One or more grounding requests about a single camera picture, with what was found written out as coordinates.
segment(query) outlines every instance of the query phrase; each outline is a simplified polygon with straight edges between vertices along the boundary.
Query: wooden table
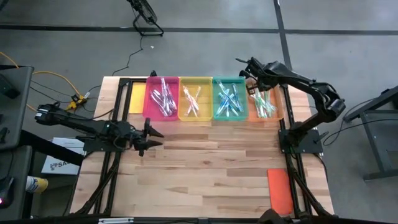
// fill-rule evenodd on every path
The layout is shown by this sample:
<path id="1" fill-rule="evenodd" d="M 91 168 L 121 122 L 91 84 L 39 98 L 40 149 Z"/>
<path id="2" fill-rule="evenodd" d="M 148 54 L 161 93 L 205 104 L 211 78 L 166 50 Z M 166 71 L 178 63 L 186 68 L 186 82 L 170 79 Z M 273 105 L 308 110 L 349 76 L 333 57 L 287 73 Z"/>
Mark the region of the wooden table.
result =
<path id="1" fill-rule="evenodd" d="M 95 116 L 113 108 L 119 78 L 104 77 Z M 306 93 L 289 91 L 295 120 L 307 119 L 311 112 Z M 143 128 L 142 115 L 130 114 L 128 121 Z M 267 169 L 286 169 L 279 122 L 173 121 L 152 126 L 165 135 L 155 138 L 164 145 L 144 157 L 132 150 L 122 154 L 112 216 L 258 218 L 271 207 Z M 103 157 L 97 152 L 83 161 L 71 212 L 97 187 Z M 302 157 L 309 189 L 333 213 L 321 162 L 310 154 Z M 301 191 L 298 198 L 303 208 Z"/>

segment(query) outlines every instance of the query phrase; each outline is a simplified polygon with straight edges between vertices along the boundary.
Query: yellow bin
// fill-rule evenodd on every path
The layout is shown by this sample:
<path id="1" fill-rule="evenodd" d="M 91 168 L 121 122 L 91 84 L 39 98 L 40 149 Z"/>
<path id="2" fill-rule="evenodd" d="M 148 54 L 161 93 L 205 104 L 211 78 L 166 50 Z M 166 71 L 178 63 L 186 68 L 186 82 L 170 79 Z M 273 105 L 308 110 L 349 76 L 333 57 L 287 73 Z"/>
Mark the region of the yellow bin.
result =
<path id="1" fill-rule="evenodd" d="M 197 103 L 199 110 L 190 110 L 190 102 L 185 93 L 184 86 L 188 89 L 192 97 L 196 97 L 196 93 L 200 87 Z M 180 77 L 180 93 L 178 95 L 178 118 L 182 121 L 210 121 L 213 117 L 213 83 L 211 77 Z"/>

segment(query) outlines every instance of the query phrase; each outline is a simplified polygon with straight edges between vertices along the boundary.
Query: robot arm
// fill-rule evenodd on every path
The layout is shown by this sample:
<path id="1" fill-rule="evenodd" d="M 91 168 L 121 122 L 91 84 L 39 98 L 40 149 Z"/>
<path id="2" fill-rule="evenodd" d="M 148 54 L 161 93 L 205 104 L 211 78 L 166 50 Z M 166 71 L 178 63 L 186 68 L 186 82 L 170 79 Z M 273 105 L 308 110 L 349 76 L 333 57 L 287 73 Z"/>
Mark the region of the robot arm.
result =
<path id="1" fill-rule="evenodd" d="M 61 124 L 88 133 L 88 136 L 77 136 L 76 138 L 91 145 L 93 148 L 91 151 L 122 151 L 126 149 L 125 146 L 128 142 L 129 147 L 134 146 L 135 150 L 139 151 L 139 155 L 143 156 L 144 151 L 148 148 L 162 144 L 147 139 L 148 134 L 163 137 L 150 126 L 149 119 L 145 121 L 144 130 L 137 130 L 127 121 L 94 121 L 60 109 L 59 104 L 40 105 L 35 119 L 39 124 L 48 126 Z"/>
<path id="2" fill-rule="evenodd" d="M 291 145 L 298 146 L 307 132 L 321 123 L 334 121 L 346 108 L 344 99 L 341 99 L 336 90 L 329 83 L 317 82 L 298 75 L 289 70 L 284 64 L 276 61 L 263 65 L 257 59 L 251 58 L 247 62 L 237 59 L 239 62 L 247 64 L 239 76 L 253 78 L 256 83 L 248 86 L 248 93 L 253 94 L 254 89 L 267 91 L 276 85 L 291 85 L 302 90 L 313 97 L 317 114 L 311 116 L 304 122 L 296 122 L 289 129 L 287 140 Z"/>

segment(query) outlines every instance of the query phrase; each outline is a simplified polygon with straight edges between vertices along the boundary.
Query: orange bin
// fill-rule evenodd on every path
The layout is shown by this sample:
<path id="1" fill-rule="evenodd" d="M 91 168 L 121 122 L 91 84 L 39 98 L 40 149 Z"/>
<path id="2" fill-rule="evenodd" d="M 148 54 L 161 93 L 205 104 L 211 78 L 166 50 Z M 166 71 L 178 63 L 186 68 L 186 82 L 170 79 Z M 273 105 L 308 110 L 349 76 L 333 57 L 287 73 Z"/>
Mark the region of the orange bin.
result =
<path id="1" fill-rule="evenodd" d="M 248 95 L 248 121 L 250 122 L 264 122 L 264 121 L 279 121 L 284 117 L 284 109 L 282 107 L 282 98 L 280 97 L 279 85 L 269 90 L 271 92 L 271 104 L 277 109 L 273 112 L 270 118 L 259 118 L 257 115 L 256 104 L 253 97 Z"/>

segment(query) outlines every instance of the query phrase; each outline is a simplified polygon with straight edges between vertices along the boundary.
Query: gray floor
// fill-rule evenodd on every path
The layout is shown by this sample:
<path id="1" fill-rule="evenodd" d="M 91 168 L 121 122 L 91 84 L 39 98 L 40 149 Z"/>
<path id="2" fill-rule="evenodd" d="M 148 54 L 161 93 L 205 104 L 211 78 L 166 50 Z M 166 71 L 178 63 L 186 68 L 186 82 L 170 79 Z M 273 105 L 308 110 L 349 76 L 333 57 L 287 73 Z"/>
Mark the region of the gray floor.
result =
<path id="1" fill-rule="evenodd" d="M 164 27 L 276 29 L 271 0 L 151 0 Z M 280 1 L 286 29 L 398 30 L 395 0 Z M 124 0 L 13 0 L 0 13 L 1 23 L 70 26 L 131 26 L 132 14 Z M 46 32 L 0 30 L 0 50 L 20 65 L 49 70 L 68 77 L 84 92 L 102 77 L 126 65 L 139 49 L 134 32 Z M 330 82 L 350 108 L 397 85 L 397 35 L 288 35 L 294 69 L 307 77 Z M 166 33 L 145 38 L 144 50 L 132 57 L 130 68 L 118 75 L 231 76 L 244 68 L 235 57 L 257 57 L 262 62 L 283 61 L 279 34 Z M 0 57 L 0 63 L 9 63 Z M 73 90 L 57 77 L 36 75 L 34 80 L 60 91 Z M 40 90 L 68 100 L 51 91 Z M 32 92 L 29 103 L 50 103 Z M 94 108 L 95 101 L 87 108 Z M 90 116 L 89 112 L 79 114 Z M 50 139 L 73 137 L 61 126 L 40 126 L 27 111 L 24 128 Z M 319 126 L 336 131 L 340 119 Z M 324 147 L 335 213 L 341 217 L 398 222 L 398 178 L 365 183 L 364 174 L 377 171 L 362 127 L 341 134 Z M 42 196 L 38 215 L 63 212 L 70 189 L 50 190 Z"/>

